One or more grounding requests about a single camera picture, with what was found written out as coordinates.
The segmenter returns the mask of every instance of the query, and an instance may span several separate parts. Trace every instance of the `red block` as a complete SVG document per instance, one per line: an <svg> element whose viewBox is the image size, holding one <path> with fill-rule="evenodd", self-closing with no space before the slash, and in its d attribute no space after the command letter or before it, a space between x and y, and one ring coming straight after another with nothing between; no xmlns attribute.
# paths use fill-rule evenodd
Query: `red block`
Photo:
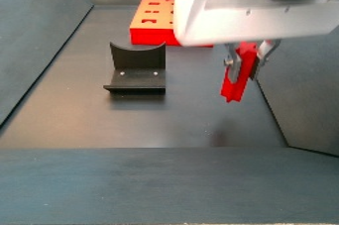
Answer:
<svg viewBox="0 0 339 225"><path fill-rule="evenodd" d="M236 52L243 60L236 83L231 83L228 79L228 70L225 72L225 79L221 87L221 95L227 97L227 102L240 102L244 90L248 83L248 78L252 72L255 58L256 58L256 44L241 42Z"/></svg>
<svg viewBox="0 0 339 225"><path fill-rule="evenodd" d="M174 0L141 0L130 25L133 45L180 46L173 34Z"/></svg>

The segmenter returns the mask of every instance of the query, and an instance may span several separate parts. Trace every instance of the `black bracket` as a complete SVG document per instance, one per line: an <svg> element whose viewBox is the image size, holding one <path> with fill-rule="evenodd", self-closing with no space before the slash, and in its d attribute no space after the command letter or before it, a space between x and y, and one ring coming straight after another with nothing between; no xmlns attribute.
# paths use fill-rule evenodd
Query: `black bracket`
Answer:
<svg viewBox="0 0 339 225"><path fill-rule="evenodd" d="M165 93L165 44L142 51L128 50L109 43L113 61L110 85L113 93Z"/></svg>

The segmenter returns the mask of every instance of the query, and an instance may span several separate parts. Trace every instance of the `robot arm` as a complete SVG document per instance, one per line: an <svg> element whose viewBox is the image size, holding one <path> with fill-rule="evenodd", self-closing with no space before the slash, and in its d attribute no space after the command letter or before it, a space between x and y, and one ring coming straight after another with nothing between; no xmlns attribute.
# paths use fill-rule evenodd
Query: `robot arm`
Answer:
<svg viewBox="0 0 339 225"><path fill-rule="evenodd" d="M228 101L240 101L248 77L256 78L280 39L328 34L337 24L339 0L174 0L180 44L227 44L221 94ZM247 53L232 45L240 41L263 42L255 51L243 44Z"/></svg>

